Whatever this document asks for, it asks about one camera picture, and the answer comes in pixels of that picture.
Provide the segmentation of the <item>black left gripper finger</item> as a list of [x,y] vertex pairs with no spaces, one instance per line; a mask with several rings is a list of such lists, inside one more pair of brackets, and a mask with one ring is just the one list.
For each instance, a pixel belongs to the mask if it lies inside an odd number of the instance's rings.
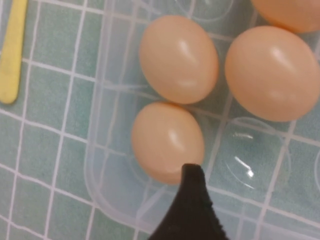
[[179,189],[150,240],[226,240],[200,165],[182,166]]

